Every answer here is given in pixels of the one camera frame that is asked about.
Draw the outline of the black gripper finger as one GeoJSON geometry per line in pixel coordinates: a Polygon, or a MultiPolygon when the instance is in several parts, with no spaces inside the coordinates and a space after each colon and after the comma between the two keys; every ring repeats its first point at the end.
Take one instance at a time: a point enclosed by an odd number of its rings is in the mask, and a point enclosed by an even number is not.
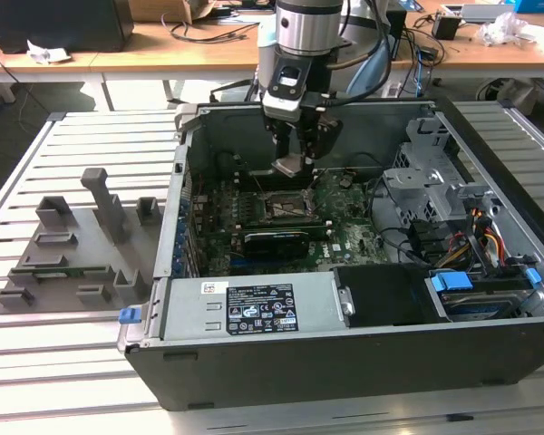
{"type": "Polygon", "coordinates": [[[290,135],[293,125],[286,121],[268,118],[267,129],[271,132],[276,146],[276,160],[287,157],[290,153],[290,135]]]}
{"type": "Polygon", "coordinates": [[[328,155],[342,132],[344,123],[327,114],[304,114],[297,123],[297,137],[303,171],[311,171],[316,160],[328,155]]]}

